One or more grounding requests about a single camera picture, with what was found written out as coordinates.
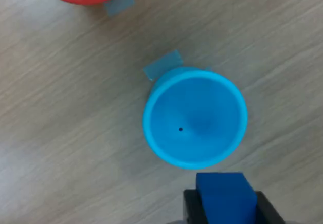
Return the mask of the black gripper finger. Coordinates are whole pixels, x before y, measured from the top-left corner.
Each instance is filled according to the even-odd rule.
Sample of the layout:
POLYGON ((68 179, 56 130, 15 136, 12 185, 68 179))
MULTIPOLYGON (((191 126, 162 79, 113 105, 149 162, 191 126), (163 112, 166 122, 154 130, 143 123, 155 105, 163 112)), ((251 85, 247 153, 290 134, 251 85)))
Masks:
POLYGON ((265 194, 261 191, 256 191, 256 194, 255 224, 286 224, 265 194))
POLYGON ((183 192, 183 221, 187 224, 208 224, 197 190, 191 189, 183 192))

